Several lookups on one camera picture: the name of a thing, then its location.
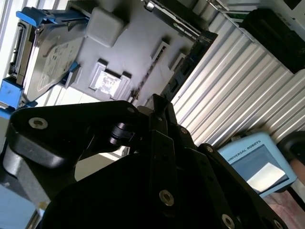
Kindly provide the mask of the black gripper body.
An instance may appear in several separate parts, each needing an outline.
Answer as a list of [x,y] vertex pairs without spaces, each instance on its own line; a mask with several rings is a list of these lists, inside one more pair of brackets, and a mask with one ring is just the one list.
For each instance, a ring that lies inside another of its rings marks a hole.
[[43,229],[204,229],[211,205],[188,172],[161,154],[126,156],[62,190]]

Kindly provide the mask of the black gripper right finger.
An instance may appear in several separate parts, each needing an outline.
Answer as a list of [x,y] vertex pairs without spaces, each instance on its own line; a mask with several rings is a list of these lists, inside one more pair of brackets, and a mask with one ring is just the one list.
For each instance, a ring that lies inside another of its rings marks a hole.
[[164,98],[178,166],[181,213],[190,229],[284,229],[286,224],[210,144],[196,146]]

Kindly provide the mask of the person's hand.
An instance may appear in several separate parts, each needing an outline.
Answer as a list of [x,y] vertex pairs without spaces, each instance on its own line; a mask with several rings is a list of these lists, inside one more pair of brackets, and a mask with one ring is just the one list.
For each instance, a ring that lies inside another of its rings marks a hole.
[[290,166],[293,169],[293,171],[300,175],[305,172],[305,166],[302,162],[300,162],[298,159],[293,159],[290,161]]

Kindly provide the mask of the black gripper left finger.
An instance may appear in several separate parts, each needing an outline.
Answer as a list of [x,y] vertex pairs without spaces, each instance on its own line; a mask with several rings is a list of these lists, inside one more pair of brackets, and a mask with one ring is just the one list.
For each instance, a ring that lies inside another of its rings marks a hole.
[[152,108],[113,101],[20,109],[9,121],[5,169],[11,173],[19,156],[13,175],[36,206],[48,207],[65,188],[126,156],[175,161],[164,108],[153,95]]

